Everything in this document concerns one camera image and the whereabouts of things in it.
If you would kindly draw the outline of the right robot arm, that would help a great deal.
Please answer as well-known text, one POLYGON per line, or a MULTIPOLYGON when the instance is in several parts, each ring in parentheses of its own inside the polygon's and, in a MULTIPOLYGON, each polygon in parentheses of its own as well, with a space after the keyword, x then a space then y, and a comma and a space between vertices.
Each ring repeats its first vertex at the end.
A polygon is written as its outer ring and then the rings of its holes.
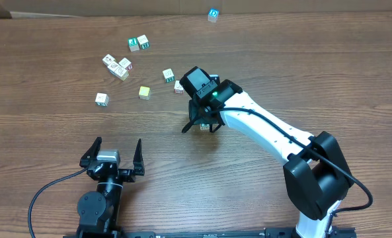
POLYGON ((353 228, 332 225, 353 185, 350 169, 337 140, 327 132, 314 136, 275 117, 230 80, 220 81, 193 67, 180 85, 190 96, 189 123, 207 124, 214 133, 234 128, 263 147, 282 166, 288 197, 299 210, 295 227, 269 227, 263 237, 355 237, 353 228))

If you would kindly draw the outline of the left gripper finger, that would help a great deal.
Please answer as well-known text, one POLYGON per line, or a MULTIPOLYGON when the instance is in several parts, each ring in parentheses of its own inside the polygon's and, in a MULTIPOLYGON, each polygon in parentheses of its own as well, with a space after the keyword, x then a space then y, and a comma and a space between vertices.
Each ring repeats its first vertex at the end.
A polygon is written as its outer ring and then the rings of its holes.
POLYGON ((136 151, 134 153, 133 165, 134 165, 134 174, 138 176, 143 176, 145 174, 145 166, 143 162, 142 156, 142 147, 141 147, 141 139, 138 140, 136 151))
POLYGON ((92 146, 84 153, 80 158, 79 166, 82 168, 88 167, 96 158, 100 151, 100 146, 102 143, 102 138, 97 137, 93 142, 92 146))

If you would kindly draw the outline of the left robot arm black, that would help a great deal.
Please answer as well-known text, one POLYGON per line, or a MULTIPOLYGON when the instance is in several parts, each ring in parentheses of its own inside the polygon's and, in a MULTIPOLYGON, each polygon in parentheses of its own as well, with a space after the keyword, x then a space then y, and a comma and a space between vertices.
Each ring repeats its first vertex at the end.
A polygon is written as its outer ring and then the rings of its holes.
POLYGON ((102 138, 97 137, 80 158, 79 166, 97 181, 97 189, 82 195, 77 203, 77 237, 123 237, 118 225, 123 184, 135 182, 137 176, 145 174, 141 140, 136 146, 132 169, 121 169, 119 151, 102 150, 101 143, 102 138))

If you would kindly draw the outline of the green number four block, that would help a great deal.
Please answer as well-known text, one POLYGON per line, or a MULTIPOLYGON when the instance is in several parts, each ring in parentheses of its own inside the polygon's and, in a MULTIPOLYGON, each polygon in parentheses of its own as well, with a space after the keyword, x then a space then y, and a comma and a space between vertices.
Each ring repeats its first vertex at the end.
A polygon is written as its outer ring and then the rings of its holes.
POLYGON ((200 124, 200 128, 201 128, 202 130, 206 130, 206 129, 208 129, 209 127, 210 127, 209 124, 200 124))

